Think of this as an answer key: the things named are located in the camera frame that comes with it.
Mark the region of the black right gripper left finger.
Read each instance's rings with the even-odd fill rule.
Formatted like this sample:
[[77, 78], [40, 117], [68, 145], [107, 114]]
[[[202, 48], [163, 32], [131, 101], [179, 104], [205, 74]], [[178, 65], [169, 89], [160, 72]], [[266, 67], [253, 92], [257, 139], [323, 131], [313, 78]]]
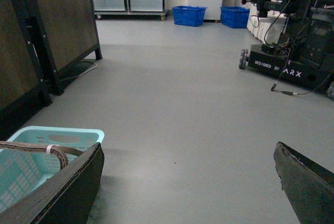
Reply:
[[1, 223], [87, 223], [104, 165], [100, 143], [1, 213]]

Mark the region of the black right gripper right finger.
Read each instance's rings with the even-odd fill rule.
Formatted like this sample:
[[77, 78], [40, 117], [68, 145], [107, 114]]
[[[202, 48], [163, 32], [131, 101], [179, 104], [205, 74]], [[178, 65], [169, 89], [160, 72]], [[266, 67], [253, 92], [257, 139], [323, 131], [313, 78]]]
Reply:
[[300, 223], [333, 223], [333, 172], [283, 142], [273, 154], [280, 178]]

